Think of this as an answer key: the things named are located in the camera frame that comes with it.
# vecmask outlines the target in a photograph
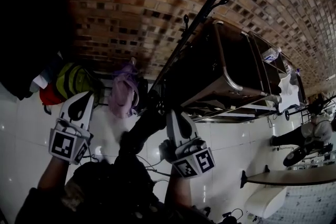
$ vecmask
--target person's arm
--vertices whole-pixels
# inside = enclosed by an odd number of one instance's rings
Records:
[[[56,157],[51,158],[37,189],[32,188],[29,191],[16,216],[15,224],[44,223],[46,222],[45,216],[51,216],[53,223],[62,223],[62,219],[67,219],[60,196],[65,185],[68,168],[68,162]]]
[[[43,173],[37,188],[42,190],[63,189],[67,177],[69,162],[52,157]]]
[[[314,114],[311,115],[310,122],[313,123],[314,125],[317,124],[317,116]]]
[[[165,197],[165,205],[191,207],[190,180],[180,176],[172,166],[171,177]]]

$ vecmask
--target metal frame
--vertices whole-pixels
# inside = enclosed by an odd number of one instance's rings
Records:
[[[203,7],[201,8],[200,12],[196,15],[195,19],[193,22],[190,24],[190,27],[186,29],[182,35],[182,38],[180,41],[177,43],[176,48],[174,49],[173,53],[170,55],[167,63],[164,65],[162,68],[161,72],[159,73],[157,79],[155,80],[150,93],[155,90],[155,87],[161,82],[163,79],[164,74],[167,72],[168,68],[171,66],[171,64],[174,62],[175,58],[183,48],[183,46],[186,44],[188,39],[190,38],[191,34],[195,31],[196,27],[204,20],[206,17],[209,15],[209,13],[212,10],[212,7],[216,0],[207,0]]]
[[[225,111],[225,112],[226,112],[226,113],[232,113],[232,112],[235,111],[235,110],[238,110],[238,109],[240,109],[240,108],[244,108],[245,105],[253,105],[254,103],[257,103],[257,102],[262,101],[262,100],[268,100],[268,101],[272,101],[272,102],[277,102],[277,101],[279,101],[279,100],[278,100],[278,97],[279,97],[279,96],[277,96],[277,95],[268,95],[268,96],[265,96],[265,97],[260,98],[260,99],[258,99],[258,100],[255,100],[255,101],[253,101],[253,102],[248,102],[247,104],[243,104],[242,106],[239,106],[239,107],[237,107],[237,108],[231,108],[231,109],[229,109],[229,110],[227,110],[227,111]],[[215,117],[215,116],[218,116],[219,114],[222,114],[222,113],[223,113],[223,111],[215,111],[215,112],[213,112],[213,113],[211,113],[211,114],[209,114],[209,115],[207,115],[207,116],[201,117],[201,118],[199,118],[199,119],[194,119],[194,121],[195,121],[195,122],[206,122],[206,121],[209,121],[209,122],[222,122],[222,123],[225,123],[225,120],[211,119],[211,118],[213,118],[213,117]],[[269,113],[265,113],[265,114],[263,114],[263,116],[270,116],[270,115],[273,115],[273,114],[275,114],[275,113],[277,113],[277,111],[271,109],[271,110],[269,111]],[[241,121],[241,122],[248,122],[248,121],[251,121],[251,120],[256,120],[256,119],[258,119],[258,118],[260,118],[260,117],[255,116],[255,117],[246,119],[246,120]]]
[[[331,103],[332,99],[334,99],[334,98],[336,98],[336,95],[333,95],[332,97],[330,97],[330,98],[328,98],[328,99],[326,99],[326,100],[323,101],[323,105],[326,104],[326,103],[328,103],[327,106],[326,106],[325,108],[328,107],[329,103]],[[300,109],[300,110],[298,110],[298,111],[294,111],[294,112],[292,112],[292,113],[287,113],[287,115],[288,115],[288,119],[286,118],[287,121],[289,121],[289,117],[290,117],[291,115],[294,115],[294,114],[296,114],[296,113],[301,113],[301,117],[302,117],[302,118],[303,118],[303,116],[308,115],[308,114],[305,114],[305,115],[302,116],[302,112],[305,111],[305,110],[308,110],[308,108],[309,108],[309,105],[306,105],[303,109]]]

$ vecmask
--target brick ceiling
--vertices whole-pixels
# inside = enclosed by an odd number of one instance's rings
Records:
[[[131,56],[155,78],[206,0],[70,0],[77,27],[71,52],[96,70]],[[260,34],[300,68],[306,93],[336,88],[336,0],[231,0],[211,16]]]

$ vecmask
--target white tile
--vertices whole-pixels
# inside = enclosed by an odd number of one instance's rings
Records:
[[[0,100],[12,101],[16,103],[17,97],[12,95],[1,83],[0,83]]]
[[[263,140],[271,138],[272,135],[276,135],[276,127],[272,126],[273,120],[271,121],[272,123],[268,123],[267,117],[264,117],[254,120],[253,123],[244,123],[246,126],[248,126],[250,132],[250,141],[252,142],[256,140]]]
[[[212,150],[249,143],[249,124],[210,124]]]
[[[48,147],[21,139],[16,139],[15,155],[19,182],[27,196],[31,188],[37,187],[51,160],[51,155],[48,152]]]
[[[150,164],[154,164],[153,159],[148,159],[148,162]],[[154,168],[158,172],[162,172],[162,173],[170,175],[172,165],[170,163],[168,163],[166,160],[163,160],[160,164],[154,166]],[[165,175],[157,174],[155,172],[149,172],[149,175],[151,176],[151,179],[153,181],[158,181],[160,179],[165,179],[165,180],[169,181],[169,177],[165,176]],[[164,202],[166,192],[167,192],[167,187],[168,187],[168,182],[166,182],[166,181],[157,182],[154,186],[153,192],[161,202]]]
[[[270,170],[284,170],[283,161],[291,149],[276,150],[269,146],[268,140],[260,140],[251,143],[250,164],[246,170],[247,176],[253,176],[264,172],[265,165]]]
[[[210,123],[196,123],[198,135],[206,142],[207,147],[212,147]]]
[[[147,140],[147,157],[148,159],[157,163],[160,161],[160,151],[159,146],[164,141],[167,140],[167,130],[159,130],[155,134],[151,135]]]
[[[25,194],[15,166],[15,137],[0,132],[0,208],[7,221],[14,223]]]
[[[16,136],[39,145],[48,145],[50,129],[55,127],[61,104],[50,108],[51,115],[48,115],[44,112],[38,93],[19,101]]]
[[[213,169],[213,190],[209,195],[211,220],[221,221],[222,214],[242,208],[248,197],[240,189],[243,170],[249,165],[249,143],[213,151],[216,167]]]
[[[105,156],[118,156],[119,142],[123,132],[129,131],[137,122],[135,115],[127,119],[115,117],[107,106],[99,106],[92,113],[90,133],[94,135],[91,141],[91,153]],[[146,144],[140,152],[147,158]]]
[[[17,102],[10,99],[0,99],[0,132],[15,134]]]

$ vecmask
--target white tile wall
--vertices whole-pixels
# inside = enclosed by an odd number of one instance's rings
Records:
[[[54,106],[50,116],[43,111],[38,94],[17,102],[0,98],[0,207],[9,223],[14,222],[29,189],[37,185],[50,160],[49,129],[54,127],[60,107]],[[136,116],[118,120],[108,107],[96,108],[90,123],[90,131],[94,134],[91,152],[104,155],[113,163],[122,132],[130,130],[137,120]],[[268,139],[274,132],[280,135],[291,131],[292,126],[298,127],[300,120],[300,115],[296,114],[287,122],[283,115],[272,120],[274,128],[268,127],[266,118],[249,124],[197,124],[199,135],[213,150],[216,167],[200,178],[191,179],[193,204],[198,208],[210,206],[210,218],[215,222],[221,221],[222,214],[227,211],[237,207],[243,209],[245,201],[260,186],[246,184],[240,189],[242,170],[253,175],[262,172],[265,164],[270,169],[284,169],[282,160],[287,155],[286,150],[273,152]],[[157,163],[159,145],[165,139],[166,130],[157,132],[148,139],[139,155],[151,164]],[[76,168],[70,166],[68,178]],[[155,168],[169,174],[171,164],[163,161]],[[153,180],[168,179],[153,172],[150,175]],[[161,201],[164,201],[166,189],[165,181],[158,182],[154,188]],[[244,222],[245,218],[244,215],[240,221]]]

